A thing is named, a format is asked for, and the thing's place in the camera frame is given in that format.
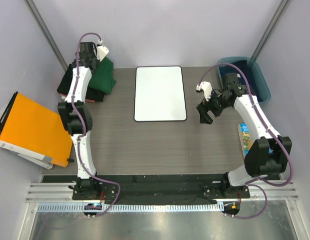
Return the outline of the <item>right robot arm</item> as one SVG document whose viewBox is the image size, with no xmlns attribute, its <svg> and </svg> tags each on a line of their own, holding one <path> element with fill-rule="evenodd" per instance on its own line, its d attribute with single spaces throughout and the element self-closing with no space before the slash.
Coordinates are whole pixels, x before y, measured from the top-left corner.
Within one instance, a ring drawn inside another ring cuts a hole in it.
<svg viewBox="0 0 310 240">
<path fill-rule="evenodd" d="M 204 95 L 196 107 L 200 123 L 210 125 L 213 119 L 209 112 L 218 117 L 224 109 L 233 107 L 250 132 L 252 145 L 244 157 L 243 165 L 225 173 L 221 179 L 219 188 L 225 198 L 238 197 L 247 183 L 285 172 L 292 148 L 291 139 L 272 127 L 250 86 L 240 84 L 239 78 L 240 75 L 236 73 L 224 76 L 222 91 L 212 88 L 210 82 L 203 80 L 196 86 L 196 92 Z"/>
</svg>

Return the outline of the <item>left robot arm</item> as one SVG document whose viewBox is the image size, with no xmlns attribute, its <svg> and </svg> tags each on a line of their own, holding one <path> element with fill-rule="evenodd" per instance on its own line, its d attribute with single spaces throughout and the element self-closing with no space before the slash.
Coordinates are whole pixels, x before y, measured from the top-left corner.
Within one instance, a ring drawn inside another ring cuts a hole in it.
<svg viewBox="0 0 310 240">
<path fill-rule="evenodd" d="M 92 71 L 98 65 L 97 46 L 93 42 L 81 42 L 70 65 L 71 82 L 68 94 L 57 106 L 64 129 L 73 141 L 77 161 L 77 180 L 73 200 L 96 200 L 101 195 L 90 147 L 92 116 L 85 104 Z"/>
</svg>

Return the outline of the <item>green t shirt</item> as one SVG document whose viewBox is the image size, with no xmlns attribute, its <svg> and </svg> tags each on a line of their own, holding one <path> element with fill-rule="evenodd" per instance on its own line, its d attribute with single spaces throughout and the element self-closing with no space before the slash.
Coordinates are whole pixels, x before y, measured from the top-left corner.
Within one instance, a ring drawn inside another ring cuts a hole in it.
<svg viewBox="0 0 310 240">
<path fill-rule="evenodd" d="M 113 78 L 114 63 L 108 57 L 105 57 L 92 73 L 89 87 L 103 92 L 106 95 L 111 94 L 117 81 Z"/>
</svg>

